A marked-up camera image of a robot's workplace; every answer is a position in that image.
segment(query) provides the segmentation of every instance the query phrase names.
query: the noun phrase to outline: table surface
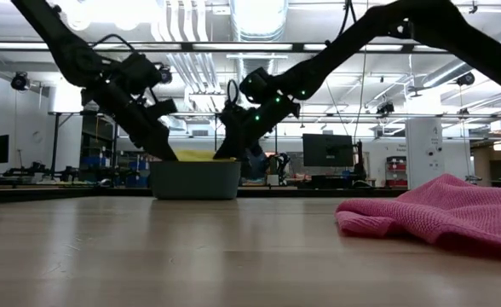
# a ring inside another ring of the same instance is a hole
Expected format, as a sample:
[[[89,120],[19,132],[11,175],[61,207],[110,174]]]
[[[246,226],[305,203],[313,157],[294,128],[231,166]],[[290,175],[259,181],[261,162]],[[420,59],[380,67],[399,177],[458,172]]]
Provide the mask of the table surface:
[[[0,307],[501,306],[501,261],[339,236],[339,202],[0,204]]]

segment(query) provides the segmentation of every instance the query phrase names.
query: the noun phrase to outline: pink microfiber cloth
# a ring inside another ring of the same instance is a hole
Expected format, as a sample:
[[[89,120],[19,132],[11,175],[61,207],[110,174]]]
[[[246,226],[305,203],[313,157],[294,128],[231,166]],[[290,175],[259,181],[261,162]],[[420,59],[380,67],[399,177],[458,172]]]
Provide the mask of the pink microfiber cloth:
[[[347,200],[336,210],[346,235],[411,234],[430,244],[501,255],[501,188],[443,175],[393,200]]]

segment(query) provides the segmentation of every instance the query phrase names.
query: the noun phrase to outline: yellow cloth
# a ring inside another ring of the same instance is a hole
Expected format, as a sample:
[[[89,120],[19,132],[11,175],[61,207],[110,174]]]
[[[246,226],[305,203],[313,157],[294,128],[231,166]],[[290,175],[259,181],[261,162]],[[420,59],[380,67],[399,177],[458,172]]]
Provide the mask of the yellow cloth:
[[[176,157],[183,162],[229,162],[233,159],[213,159],[214,151],[209,150],[176,150]]]

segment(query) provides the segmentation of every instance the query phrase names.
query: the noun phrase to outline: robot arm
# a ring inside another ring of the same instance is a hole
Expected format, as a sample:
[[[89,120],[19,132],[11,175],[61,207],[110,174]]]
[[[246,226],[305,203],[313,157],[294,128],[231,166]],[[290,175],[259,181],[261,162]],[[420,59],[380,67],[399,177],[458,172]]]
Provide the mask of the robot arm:
[[[84,88],[83,104],[95,101],[102,112],[128,132],[138,148],[143,147],[163,160],[176,160],[167,143],[169,129],[158,121],[160,116],[176,112],[175,103],[156,100],[152,107],[142,103],[145,90],[152,91],[156,84],[170,82],[168,69],[160,65],[158,70],[136,52],[122,62],[98,55],[63,24],[60,8],[51,8],[45,0],[12,0],[12,3],[48,45],[63,77]]]
[[[501,85],[501,43],[470,26],[450,0],[399,0],[369,9],[315,57],[287,72],[271,76],[258,68],[249,74],[239,89],[260,107],[221,114],[227,137],[216,157],[237,157],[290,113],[298,117],[299,105],[293,101],[309,99],[334,69],[377,36],[412,38],[445,49]]]

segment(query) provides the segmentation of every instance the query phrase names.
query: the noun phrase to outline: plastic bin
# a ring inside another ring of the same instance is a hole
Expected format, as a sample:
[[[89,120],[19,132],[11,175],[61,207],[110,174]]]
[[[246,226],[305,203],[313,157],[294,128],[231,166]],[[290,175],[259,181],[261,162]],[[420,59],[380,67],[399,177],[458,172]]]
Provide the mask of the plastic bin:
[[[239,162],[151,162],[149,184],[159,200],[232,200],[237,197]]]

